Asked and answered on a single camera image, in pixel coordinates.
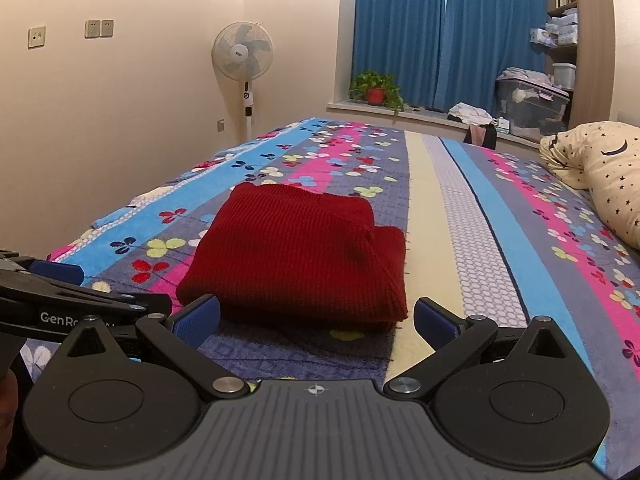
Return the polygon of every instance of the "crescent moon print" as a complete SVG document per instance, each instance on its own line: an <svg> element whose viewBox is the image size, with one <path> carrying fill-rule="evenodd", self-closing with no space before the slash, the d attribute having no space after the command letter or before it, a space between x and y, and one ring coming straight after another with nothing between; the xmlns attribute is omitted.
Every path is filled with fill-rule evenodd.
<svg viewBox="0 0 640 480"><path fill-rule="evenodd" d="M617 150L613 150L612 152L600 152L600 153L602 153L603 155L617 155L619 153L624 152L626 148L627 148L627 144L625 140L625 143L622 146L620 146Z"/></svg>

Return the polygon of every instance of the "striped blanket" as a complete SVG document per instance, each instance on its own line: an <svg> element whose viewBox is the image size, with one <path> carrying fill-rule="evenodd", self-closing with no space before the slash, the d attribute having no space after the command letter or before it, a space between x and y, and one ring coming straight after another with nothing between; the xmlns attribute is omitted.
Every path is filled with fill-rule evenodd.
<svg viewBox="0 0 640 480"><path fill-rule="evenodd" d="M410 307L429 296L462 317L482 313L503 326L552 316L610 403L597 465L616 478L640 463L640 268L583 198L536 162L434 136L311 118L221 152L136 197L52 258L82 266L86 286L165 292L180 308L175 287L194 248L242 181L366 197L377 224L406 232ZM246 272L270 263L255 261ZM52 344L31 341L23 355L36 374L53 351ZM249 381L382 384L431 349L409 318L387 335L223 321L200 351Z"/></svg>

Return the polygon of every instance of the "plant pot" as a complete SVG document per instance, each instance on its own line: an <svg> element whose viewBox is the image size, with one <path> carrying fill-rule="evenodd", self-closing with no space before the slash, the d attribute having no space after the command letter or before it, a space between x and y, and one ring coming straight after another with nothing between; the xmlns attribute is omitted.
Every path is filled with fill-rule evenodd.
<svg viewBox="0 0 640 480"><path fill-rule="evenodd" d="M385 91L382 88L367 89L367 103L371 106L382 106L385 102Z"/></svg>

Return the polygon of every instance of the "gray ribbed plate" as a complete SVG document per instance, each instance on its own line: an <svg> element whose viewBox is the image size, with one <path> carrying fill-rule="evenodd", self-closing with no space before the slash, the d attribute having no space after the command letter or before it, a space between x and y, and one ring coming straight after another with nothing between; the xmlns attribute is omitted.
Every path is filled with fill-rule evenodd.
<svg viewBox="0 0 640 480"><path fill-rule="evenodd" d="M368 380L276 381L220 400L196 430L156 459L108 471L41 459L28 480L602 479L587 464L518 473L480 463L442 438L416 402Z"/></svg>

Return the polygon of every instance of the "red sweater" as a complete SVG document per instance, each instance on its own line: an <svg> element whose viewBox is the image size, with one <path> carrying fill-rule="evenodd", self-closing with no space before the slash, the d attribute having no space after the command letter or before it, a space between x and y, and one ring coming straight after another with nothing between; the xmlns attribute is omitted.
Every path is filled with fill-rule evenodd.
<svg viewBox="0 0 640 480"><path fill-rule="evenodd" d="M364 198L245 182L176 292L182 304L215 294L226 319L391 330L407 317L404 235L375 226Z"/></svg>

